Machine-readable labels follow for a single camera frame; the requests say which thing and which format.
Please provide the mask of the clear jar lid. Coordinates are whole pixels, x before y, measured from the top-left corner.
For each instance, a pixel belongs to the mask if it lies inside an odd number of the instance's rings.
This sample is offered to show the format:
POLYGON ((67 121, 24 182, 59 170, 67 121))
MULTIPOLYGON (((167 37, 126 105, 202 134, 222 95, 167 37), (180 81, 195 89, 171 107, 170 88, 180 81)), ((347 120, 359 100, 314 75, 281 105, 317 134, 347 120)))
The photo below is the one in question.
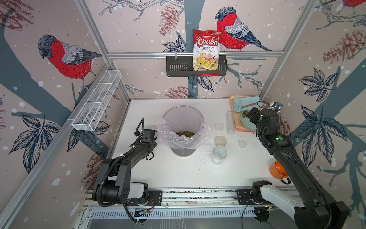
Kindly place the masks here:
POLYGON ((238 147, 242 148, 242 149, 246 148, 247 147, 247 142, 244 141, 244 140, 239 140, 238 141, 238 147))
POLYGON ((216 131, 223 131, 225 125, 223 123, 217 122, 214 124, 214 128, 216 131))

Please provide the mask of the beige lidded bean jar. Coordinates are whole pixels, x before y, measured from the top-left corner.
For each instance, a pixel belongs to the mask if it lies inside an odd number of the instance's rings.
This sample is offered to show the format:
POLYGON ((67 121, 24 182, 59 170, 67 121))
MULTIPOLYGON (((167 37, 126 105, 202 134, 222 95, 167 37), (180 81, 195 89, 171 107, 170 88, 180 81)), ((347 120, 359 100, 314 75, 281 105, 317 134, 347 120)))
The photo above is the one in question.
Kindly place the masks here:
POLYGON ((216 165, 220 165, 224 162, 224 160, 227 157, 227 150, 225 147, 223 146, 216 146, 213 149, 213 153, 212 153, 212 161, 214 164, 216 165))

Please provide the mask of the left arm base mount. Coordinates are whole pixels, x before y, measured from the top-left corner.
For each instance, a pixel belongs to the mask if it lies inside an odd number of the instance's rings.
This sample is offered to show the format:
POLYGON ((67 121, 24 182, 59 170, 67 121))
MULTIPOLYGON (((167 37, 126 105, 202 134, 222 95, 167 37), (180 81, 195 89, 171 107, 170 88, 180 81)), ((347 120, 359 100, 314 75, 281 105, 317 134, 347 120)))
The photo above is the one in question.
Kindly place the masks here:
POLYGON ((161 206, 163 192, 161 190, 150 190, 144 193, 141 198, 132 198, 125 205, 127 207, 152 207, 161 206))

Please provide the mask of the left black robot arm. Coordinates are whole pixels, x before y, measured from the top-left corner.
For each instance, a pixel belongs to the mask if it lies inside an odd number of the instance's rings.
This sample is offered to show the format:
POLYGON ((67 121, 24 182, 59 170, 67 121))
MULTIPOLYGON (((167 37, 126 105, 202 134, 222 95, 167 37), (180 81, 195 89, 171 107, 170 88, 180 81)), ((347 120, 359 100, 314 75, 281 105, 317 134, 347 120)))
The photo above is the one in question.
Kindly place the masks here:
POLYGON ((147 185, 131 182, 131 171, 141 160, 150 161, 154 158, 153 150, 157 147, 155 133, 155 130, 145 128, 142 118, 134 133, 137 139, 130 144, 130 150, 114 159, 105 159, 101 163, 92 191, 92 200, 99 206, 124 204, 132 199, 130 194, 133 185, 137 185, 139 190, 137 198, 147 198, 147 185))

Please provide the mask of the beige jar lid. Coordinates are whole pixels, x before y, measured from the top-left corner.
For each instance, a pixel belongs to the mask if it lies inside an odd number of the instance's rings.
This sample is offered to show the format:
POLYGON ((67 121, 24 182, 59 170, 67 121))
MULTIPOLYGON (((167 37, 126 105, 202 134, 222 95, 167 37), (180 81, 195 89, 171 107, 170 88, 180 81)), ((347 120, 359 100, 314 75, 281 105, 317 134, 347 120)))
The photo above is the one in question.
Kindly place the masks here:
POLYGON ((227 139, 224 136, 216 136, 214 139, 214 144, 216 146, 225 147, 227 144, 227 139))

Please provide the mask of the tall clear bean jar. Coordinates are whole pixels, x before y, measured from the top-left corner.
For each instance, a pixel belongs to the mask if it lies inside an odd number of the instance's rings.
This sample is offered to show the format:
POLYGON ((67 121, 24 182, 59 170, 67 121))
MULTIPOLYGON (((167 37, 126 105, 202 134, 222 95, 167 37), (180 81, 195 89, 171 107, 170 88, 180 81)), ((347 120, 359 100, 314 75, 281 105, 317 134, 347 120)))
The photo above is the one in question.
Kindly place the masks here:
POLYGON ((226 129, 227 133, 230 135, 235 133, 234 116, 232 111, 226 112, 226 129))

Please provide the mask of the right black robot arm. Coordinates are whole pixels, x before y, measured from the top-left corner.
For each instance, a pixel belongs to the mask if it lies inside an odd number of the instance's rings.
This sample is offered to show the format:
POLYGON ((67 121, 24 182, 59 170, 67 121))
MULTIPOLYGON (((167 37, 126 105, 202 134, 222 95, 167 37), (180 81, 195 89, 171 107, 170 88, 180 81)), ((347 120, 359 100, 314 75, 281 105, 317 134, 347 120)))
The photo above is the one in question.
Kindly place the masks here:
POLYGON ((278 190, 271 182, 254 182, 251 190, 252 201, 262 204, 268 201, 290 216, 299 229, 341 229, 349 214, 343 201, 333 197, 316 181, 300 160, 287 136, 279 133, 279 115, 282 108, 273 102, 267 108, 253 107, 247 117, 256 126, 256 136, 289 175, 301 200, 278 190))

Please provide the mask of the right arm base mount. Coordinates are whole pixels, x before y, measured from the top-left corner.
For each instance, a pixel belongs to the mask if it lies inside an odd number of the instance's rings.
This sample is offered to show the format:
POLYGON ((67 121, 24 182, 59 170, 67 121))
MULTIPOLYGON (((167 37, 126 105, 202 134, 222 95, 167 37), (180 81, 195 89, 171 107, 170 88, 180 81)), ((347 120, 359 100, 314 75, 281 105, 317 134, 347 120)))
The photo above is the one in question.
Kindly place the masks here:
POLYGON ((250 189, 237 189, 236 190, 237 197, 235 198, 238 201, 239 205, 264 205, 264 206, 273 206, 272 203, 266 200, 256 201, 251 197, 250 189))

